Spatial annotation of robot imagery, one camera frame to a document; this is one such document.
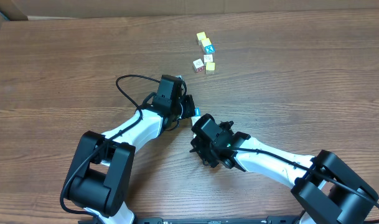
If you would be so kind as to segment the red I block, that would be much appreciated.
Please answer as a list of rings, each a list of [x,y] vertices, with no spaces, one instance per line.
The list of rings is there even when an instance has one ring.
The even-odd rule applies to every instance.
[[[193,116],[191,117],[192,126],[201,118],[201,116]]]

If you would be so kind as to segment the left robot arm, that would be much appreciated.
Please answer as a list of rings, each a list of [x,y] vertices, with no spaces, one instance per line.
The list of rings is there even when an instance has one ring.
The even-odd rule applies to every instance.
[[[89,215],[90,223],[137,223],[125,203],[135,153],[195,114],[182,77],[163,75],[157,83],[157,91],[135,104],[129,120],[101,134],[82,135],[60,193],[65,212]]]

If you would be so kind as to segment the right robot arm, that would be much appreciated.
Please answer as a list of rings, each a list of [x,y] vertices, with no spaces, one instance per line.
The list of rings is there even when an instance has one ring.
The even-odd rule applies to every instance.
[[[192,125],[192,152],[205,166],[259,173],[287,186],[303,208],[298,223],[369,223],[371,210],[379,209],[376,191],[333,152],[293,154],[232,126],[203,115]]]

